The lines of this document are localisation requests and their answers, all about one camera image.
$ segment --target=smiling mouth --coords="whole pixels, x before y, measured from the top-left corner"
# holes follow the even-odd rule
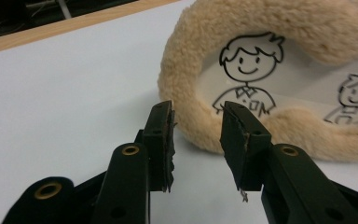
[[[348,98],[348,101],[349,102],[351,102],[351,103],[353,103],[353,104],[358,104],[358,101],[354,101],[354,100],[352,100],[352,98],[350,97],[350,98]]]
[[[238,71],[240,71],[242,74],[245,74],[245,75],[250,75],[252,73],[255,73],[257,72],[258,68],[255,68],[254,70],[250,71],[250,72],[244,72],[242,71],[242,69],[240,67],[238,67]]]

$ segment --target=cartoon boy drawing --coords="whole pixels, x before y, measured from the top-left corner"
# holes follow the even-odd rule
[[[348,79],[341,83],[338,101],[341,106],[330,112],[324,121],[335,124],[358,124],[358,75],[350,74]]]
[[[223,92],[213,103],[216,114],[223,110],[225,101],[246,105],[258,117],[269,114],[275,102],[271,95],[257,87],[249,86],[270,75],[277,63],[283,60],[283,36],[273,33],[241,35],[231,40],[220,53],[220,66],[233,80],[244,83]]]

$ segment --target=wooden edge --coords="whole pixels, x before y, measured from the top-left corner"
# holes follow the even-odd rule
[[[139,0],[75,17],[67,21],[58,21],[34,29],[17,32],[12,35],[0,36],[0,51],[177,1],[178,0]]]

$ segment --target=white table surface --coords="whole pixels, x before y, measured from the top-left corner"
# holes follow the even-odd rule
[[[103,172],[159,102],[157,79],[180,1],[0,51],[0,222],[23,191],[48,176],[78,185]],[[222,156],[175,130],[171,194],[153,192],[152,223],[267,223],[260,193],[242,203]],[[358,190],[358,163],[318,161]]]

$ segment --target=plush toy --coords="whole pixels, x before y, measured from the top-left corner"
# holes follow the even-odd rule
[[[358,161],[358,1],[198,0],[167,42],[158,87],[202,149],[223,152],[229,100],[246,105],[275,144]]]

